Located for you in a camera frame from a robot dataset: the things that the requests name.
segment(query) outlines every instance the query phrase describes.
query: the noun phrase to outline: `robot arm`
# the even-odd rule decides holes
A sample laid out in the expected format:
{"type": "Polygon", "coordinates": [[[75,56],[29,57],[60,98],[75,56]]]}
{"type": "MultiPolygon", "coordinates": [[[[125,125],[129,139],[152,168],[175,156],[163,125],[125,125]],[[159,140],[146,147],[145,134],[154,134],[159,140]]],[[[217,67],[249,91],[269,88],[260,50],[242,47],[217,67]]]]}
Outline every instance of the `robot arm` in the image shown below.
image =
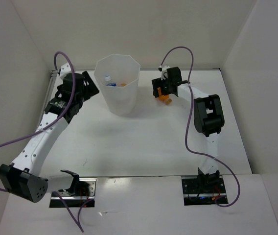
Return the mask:
{"type": "MultiPolygon", "coordinates": [[[[187,81],[183,81],[178,67],[160,66],[161,78],[152,80],[153,95],[175,94],[191,102],[190,89],[187,81]]],[[[191,86],[194,98],[194,125],[205,144],[205,152],[217,157],[218,134],[224,126],[224,115],[218,95],[208,95],[191,86]]],[[[219,177],[217,162],[211,158],[203,158],[199,165],[199,174],[214,179],[219,177]]]]}
{"type": "MultiPolygon", "coordinates": [[[[67,64],[61,67],[59,75],[63,79],[63,84],[57,87],[58,91],[45,108],[45,114],[36,131],[43,130],[66,108],[72,89],[72,75],[69,72],[70,67],[67,64]]],[[[49,179],[39,177],[43,163],[57,138],[79,112],[83,102],[99,93],[86,71],[82,74],[76,73],[75,77],[74,99],[66,114],[53,126],[33,136],[10,165],[0,166],[0,179],[8,192],[38,202],[51,191],[66,189],[67,193],[74,194],[76,187],[81,184],[79,175],[68,170],[61,170],[66,174],[52,176],[49,179]]]]}

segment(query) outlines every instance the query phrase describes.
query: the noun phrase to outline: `translucent container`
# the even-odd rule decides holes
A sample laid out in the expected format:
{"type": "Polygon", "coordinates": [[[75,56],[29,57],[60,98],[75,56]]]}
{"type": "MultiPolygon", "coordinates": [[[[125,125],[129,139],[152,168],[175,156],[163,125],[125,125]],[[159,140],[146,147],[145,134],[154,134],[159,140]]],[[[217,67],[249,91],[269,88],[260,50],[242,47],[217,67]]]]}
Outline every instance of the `translucent container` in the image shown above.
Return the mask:
{"type": "Polygon", "coordinates": [[[130,113],[137,99],[140,64],[130,55],[112,54],[96,63],[94,76],[109,110],[118,116],[130,113]],[[116,87],[107,86],[109,75],[116,87]]]}

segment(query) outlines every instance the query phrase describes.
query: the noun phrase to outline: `black metal mounting plate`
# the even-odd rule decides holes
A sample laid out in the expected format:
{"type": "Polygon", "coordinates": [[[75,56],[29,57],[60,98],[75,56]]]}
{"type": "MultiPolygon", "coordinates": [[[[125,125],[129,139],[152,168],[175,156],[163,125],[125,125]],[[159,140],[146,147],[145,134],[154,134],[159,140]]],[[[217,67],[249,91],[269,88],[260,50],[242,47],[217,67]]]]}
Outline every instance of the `black metal mounting plate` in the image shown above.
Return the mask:
{"type": "MultiPolygon", "coordinates": [[[[80,181],[84,181],[89,184],[89,197],[86,195],[80,195],[79,193],[76,195],[68,195],[65,192],[59,192],[59,194],[62,196],[68,207],[81,207],[81,205],[88,199],[92,199],[89,201],[85,207],[94,207],[95,204],[95,187],[96,187],[96,178],[85,178],[80,177],[80,181]]],[[[50,208],[64,208],[64,204],[60,200],[60,198],[55,195],[55,193],[51,194],[51,200],[50,200],[50,208]]]]}
{"type": "Polygon", "coordinates": [[[182,187],[185,206],[215,204],[213,197],[220,193],[219,204],[228,204],[224,180],[220,177],[219,182],[212,188],[199,188],[197,176],[182,177],[182,187]]]}

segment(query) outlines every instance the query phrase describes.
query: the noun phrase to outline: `blue object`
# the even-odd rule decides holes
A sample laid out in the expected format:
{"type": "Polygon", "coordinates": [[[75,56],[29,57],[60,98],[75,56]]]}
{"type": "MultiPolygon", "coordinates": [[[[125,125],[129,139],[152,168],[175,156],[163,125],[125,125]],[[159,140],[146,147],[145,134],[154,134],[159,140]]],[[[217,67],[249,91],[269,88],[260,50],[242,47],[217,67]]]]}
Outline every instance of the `blue object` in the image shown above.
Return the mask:
{"type": "Polygon", "coordinates": [[[107,86],[109,86],[109,87],[116,87],[116,83],[112,82],[112,83],[108,84],[107,86]]]}

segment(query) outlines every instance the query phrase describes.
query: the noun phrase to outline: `white wall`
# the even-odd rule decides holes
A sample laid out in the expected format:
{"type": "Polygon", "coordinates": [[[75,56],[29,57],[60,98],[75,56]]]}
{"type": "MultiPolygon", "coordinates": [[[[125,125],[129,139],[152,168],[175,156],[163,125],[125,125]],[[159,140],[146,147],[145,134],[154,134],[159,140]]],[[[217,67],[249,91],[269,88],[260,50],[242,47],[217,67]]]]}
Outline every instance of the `white wall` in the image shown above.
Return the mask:
{"type": "MultiPolygon", "coordinates": [[[[0,0],[0,143],[35,130],[48,81],[47,66],[13,4],[0,0]]],[[[0,149],[0,164],[9,163],[23,145],[0,149]]],[[[0,192],[0,220],[7,197],[0,192]]]]}
{"type": "Polygon", "coordinates": [[[278,220],[278,0],[258,0],[222,74],[255,173],[278,220]]]}
{"type": "MultiPolygon", "coordinates": [[[[168,50],[187,46],[195,68],[220,67],[255,0],[12,0],[49,68],[56,50],[76,68],[94,69],[112,53],[157,68],[168,50]]],[[[190,55],[169,64],[189,67],[190,55]]]]}

